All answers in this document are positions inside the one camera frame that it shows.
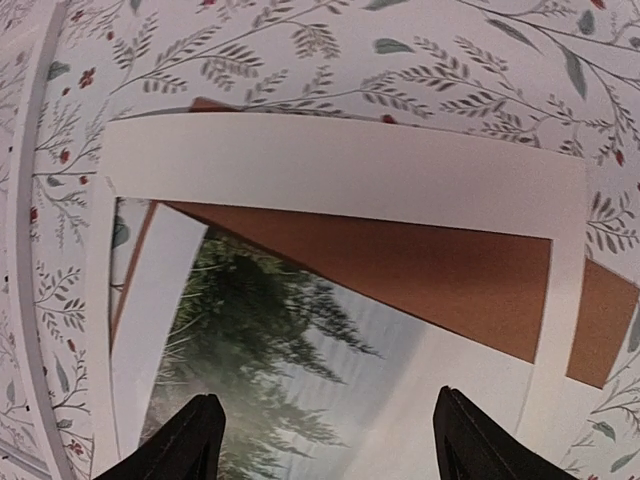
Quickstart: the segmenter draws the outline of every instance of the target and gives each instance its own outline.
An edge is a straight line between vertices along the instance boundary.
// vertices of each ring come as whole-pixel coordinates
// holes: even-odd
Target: green leaf
[[[373,48],[376,53],[384,55],[386,53],[406,52],[413,53],[414,50],[406,43],[399,42],[393,38],[379,38],[373,42]]]
[[[566,48],[562,48],[562,53],[564,53],[564,57],[566,60],[565,67],[567,69],[567,73],[569,74],[569,78],[571,79],[571,83],[578,91],[583,100],[587,98],[587,82],[584,79],[584,73],[582,72],[582,63],[580,59],[576,57],[576,55]]]
[[[594,423],[593,429],[597,432],[604,433],[605,437],[609,437],[614,442],[616,441],[616,431],[607,422]]]
[[[627,351],[629,353],[635,352],[640,347],[640,309],[636,310],[636,316],[633,319],[631,325],[631,333],[629,333],[629,345],[627,345]]]
[[[59,187],[60,185],[64,185],[60,180],[58,180],[53,175],[47,175],[47,184],[50,187]]]
[[[371,0],[371,3],[364,7],[365,10],[370,12],[377,12],[383,8],[390,7],[391,5],[397,5],[398,3],[404,3],[409,0]]]
[[[13,383],[13,379],[11,379],[9,385],[7,385],[7,400],[11,405],[16,404],[16,386]]]
[[[596,31],[596,20],[591,10],[585,10],[578,20],[578,29],[583,35],[593,35]]]
[[[113,227],[113,241],[111,248],[116,248],[129,240],[129,227],[121,216],[116,215],[115,225]]]
[[[64,368],[60,364],[60,360],[56,357],[56,374],[58,375],[58,381],[60,382],[60,388],[64,393],[69,393],[69,377],[67,377]]]
[[[617,472],[622,467],[624,467],[627,463],[633,460],[633,457],[635,457],[638,454],[638,452],[640,452],[640,450],[637,450],[634,453],[629,453],[627,455],[624,455],[620,457],[618,460],[616,460],[615,462],[613,462],[613,465],[611,465],[611,473]]]
[[[131,6],[131,10],[133,13],[138,13],[138,9],[140,8],[140,4],[142,0],[129,0],[129,5]]]
[[[68,418],[63,418],[58,423],[56,423],[56,427],[58,427],[58,430],[66,430],[68,428],[71,428],[72,426],[73,420],[70,420]]]
[[[516,30],[511,25],[508,25],[500,20],[496,20],[495,18],[490,18],[487,20],[487,22],[489,23],[489,25],[493,25],[497,29],[502,30],[511,38],[515,38],[516,40],[521,41],[525,45],[529,45],[531,48],[538,50],[538,48],[533,43],[531,43],[531,41],[527,37],[525,37],[522,33],[520,33],[519,30]]]
[[[53,80],[54,78],[58,78],[60,75],[69,73],[70,71],[71,71],[71,66],[68,63],[62,63],[56,60],[49,67],[47,80]]]

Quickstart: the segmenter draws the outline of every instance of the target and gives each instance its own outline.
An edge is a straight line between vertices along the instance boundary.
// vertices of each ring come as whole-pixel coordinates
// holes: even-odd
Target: red berry
[[[85,70],[84,72],[82,72],[82,77],[80,77],[80,81],[78,81],[78,84],[80,85],[81,89],[88,87],[93,83],[93,75],[95,73],[96,73],[95,67],[91,68],[91,70]]]
[[[382,123],[390,123],[392,125],[397,125],[398,122],[396,122],[396,119],[387,113],[386,115],[382,116]]]

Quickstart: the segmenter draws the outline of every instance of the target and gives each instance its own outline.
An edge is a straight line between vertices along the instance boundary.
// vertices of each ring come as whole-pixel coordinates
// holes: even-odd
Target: floral wallpaper
[[[48,478],[25,470],[20,466],[5,462],[0,471],[0,480],[39,480]]]
[[[15,116],[31,47],[17,44],[0,54],[0,231],[5,231],[9,156],[13,141]],[[10,321],[6,244],[0,237],[0,453],[8,462],[0,463],[0,478],[10,462],[34,466],[46,472],[25,398],[20,366],[16,357],[16,340]]]
[[[2,0],[0,2],[0,36],[20,25],[38,0]]]
[[[206,96],[244,111],[445,129],[579,157],[591,197],[585,254],[639,279],[638,0],[67,3],[30,215],[46,378],[80,479],[89,478],[93,448],[85,246],[110,119]],[[1,0],[0,25],[24,9],[37,15],[38,2]],[[578,478],[640,477],[637,323],[562,464]]]
[[[127,278],[133,251],[149,210],[150,202],[143,199],[121,198],[116,207],[111,257],[110,314],[116,312]]]

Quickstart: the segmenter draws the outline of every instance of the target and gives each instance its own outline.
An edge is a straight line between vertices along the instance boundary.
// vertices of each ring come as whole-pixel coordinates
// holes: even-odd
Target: evergreen tree
[[[197,380],[217,394],[227,413],[219,478],[230,480],[280,478],[274,474],[278,452],[304,455],[282,432],[342,445],[322,412],[288,401],[280,383],[286,364],[342,381],[308,340],[310,329],[375,354],[336,303],[330,283],[210,230],[178,308],[148,417],[152,420],[162,399],[179,390],[176,384]],[[166,420],[148,421],[145,434]]]

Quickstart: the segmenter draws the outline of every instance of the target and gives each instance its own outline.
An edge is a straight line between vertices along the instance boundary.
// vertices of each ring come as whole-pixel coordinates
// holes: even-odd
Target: white frame
[[[34,429],[49,475],[54,480],[73,478],[56,418],[51,408],[44,376],[34,309],[30,218],[32,175],[38,133],[38,118],[47,87],[49,66],[58,45],[65,18],[63,2],[40,5],[38,25],[23,24],[11,33],[13,42],[33,36],[33,50],[14,132],[7,194],[7,269],[11,322],[16,337],[16,355]]]
[[[118,197],[551,239],[542,329],[516,437],[546,458],[558,460],[564,454],[547,433],[557,433],[552,420],[582,289],[587,208],[581,161],[491,139],[356,120],[200,113],[109,123],[87,252],[94,475],[120,460],[109,355],[111,238]]]
[[[146,240],[136,252],[127,293],[120,297],[123,309],[111,347],[114,418],[122,456],[133,453],[140,444],[174,312],[209,228],[167,205],[158,204],[149,211]]]

